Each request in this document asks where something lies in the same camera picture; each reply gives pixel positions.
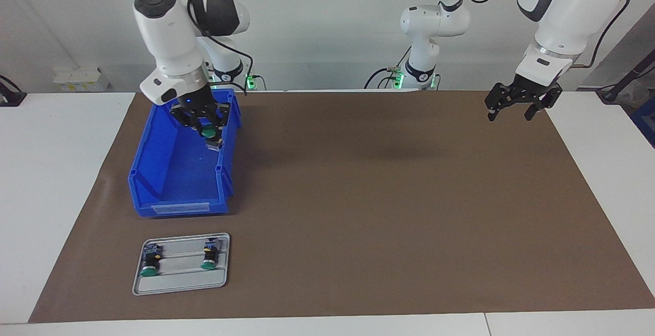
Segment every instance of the blue plastic bin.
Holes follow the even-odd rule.
[[[655,147],[655,98],[644,103],[639,110],[632,113],[630,118],[650,144]]]
[[[232,156],[241,112],[231,89],[213,91],[216,101],[230,103],[223,146],[205,147],[203,138],[181,126],[171,104],[153,106],[129,172],[134,208],[143,217],[226,213],[232,189]]]

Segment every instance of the electrical outlet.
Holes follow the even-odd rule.
[[[52,81],[62,92],[104,92],[110,84],[99,69],[57,70]]]

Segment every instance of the brown paper surface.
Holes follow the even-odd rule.
[[[30,322],[654,308],[548,115],[484,96],[239,96],[231,214],[143,219],[139,94]],[[215,232],[224,287],[133,296],[143,241]]]

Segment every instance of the green knob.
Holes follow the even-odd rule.
[[[213,138],[216,136],[216,128],[213,125],[203,126],[202,134],[205,138]]]
[[[143,277],[153,277],[157,275],[157,270],[154,268],[144,268],[141,270],[141,276]]]
[[[201,268],[207,271],[211,271],[216,269],[216,264],[211,262],[203,262],[203,264],[201,264]]]

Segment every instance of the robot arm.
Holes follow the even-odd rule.
[[[437,0],[435,6],[407,8],[400,26],[411,39],[411,53],[402,71],[402,87],[425,89],[431,82],[439,56],[434,37],[463,35],[471,21],[464,0]]]
[[[248,10],[241,5],[238,1],[234,1],[236,9],[239,13],[239,23],[244,24],[244,28],[247,29],[247,25],[250,24],[250,18],[248,16]],[[245,29],[241,28],[234,34],[241,33]],[[234,42],[228,37],[218,37],[215,40],[220,41],[221,43],[232,47],[236,47]],[[225,47],[222,47],[207,37],[198,37],[198,45],[203,52],[203,56],[206,59],[206,64],[208,64],[210,75],[214,75],[214,79],[219,82],[236,82],[241,83],[242,80],[237,80],[238,77],[243,77],[244,65],[241,61],[241,57],[234,51],[228,50]]]
[[[171,108],[175,119],[196,129],[210,149],[219,149],[229,110],[211,94],[197,37],[243,32],[250,25],[248,12],[234,0],[135,0],[133,12],[157,64],[141,91],[157,105],[177,99]]]
[[[615,12],[620,0],[517,0],[519,9],[539,27],[519,64],[514,82],[497,83],[487,96],[489,120],[514,103],[531,103],[526,119],[553,107],[562,89],[557,79]]]

